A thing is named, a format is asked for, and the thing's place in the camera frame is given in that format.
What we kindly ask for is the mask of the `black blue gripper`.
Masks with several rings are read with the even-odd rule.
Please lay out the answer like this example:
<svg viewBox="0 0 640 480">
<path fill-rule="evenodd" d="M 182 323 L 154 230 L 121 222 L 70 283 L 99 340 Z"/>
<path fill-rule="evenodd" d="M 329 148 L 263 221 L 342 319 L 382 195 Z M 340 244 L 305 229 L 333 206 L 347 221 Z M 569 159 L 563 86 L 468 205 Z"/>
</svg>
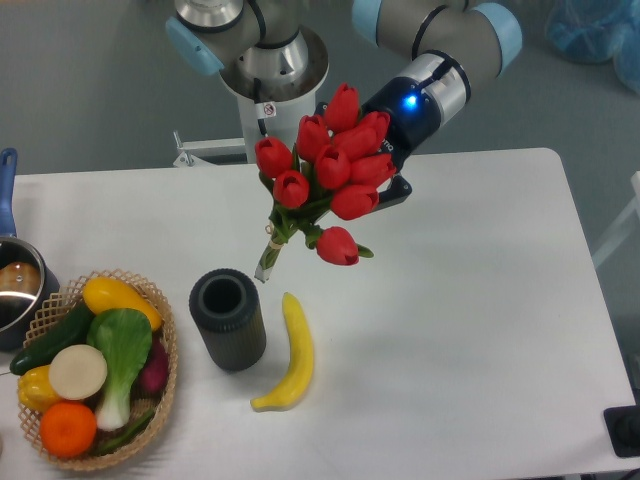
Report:
<svg viewBox="0 0 640 480">
<path fill-rule="evenodd" d="M 409 77 L 392 78 L 362 104 L 362 112 L 387 113 L 389 127 L 382 151 L 390 153 L 396 171 L 406 159 L 441 126 L 442 114 L 435 98 L 419 89 L 420 83 Z M 314 113 L 323 117 L 327 102 L 319 102 Z M 378 210 L 403 203 L 412 193 L 410 183 L 400 174 L 394 175 L 387 188 L 379 193 Z"/>
</svg>

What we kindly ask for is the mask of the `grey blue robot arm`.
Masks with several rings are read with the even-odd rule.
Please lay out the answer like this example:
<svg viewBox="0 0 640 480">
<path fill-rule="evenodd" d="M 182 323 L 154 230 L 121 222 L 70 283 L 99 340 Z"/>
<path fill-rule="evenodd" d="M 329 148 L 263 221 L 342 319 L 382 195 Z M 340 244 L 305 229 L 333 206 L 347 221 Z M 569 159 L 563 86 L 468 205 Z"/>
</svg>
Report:
<svg viewBox="0 0 640 480">
<path fill-rule="evenodd" d="M 515 16 L 477 1 L 356 1 L 351 18 L 376 46 L 407 66 L 364 103 L 391 117 L 382 151 L 394 165 L 450 121 L 480 88 L 501 75 L 522 47 Z M 177 52 L 197 72 L 219 75 L 236 97 L 238 140 L 182 142 L 179 156 L 244 154 L 273 135 L 292 142 L 329 66 L 322 39 L 285 1 L 179 1 L 165 25 Z"/>
</svg>

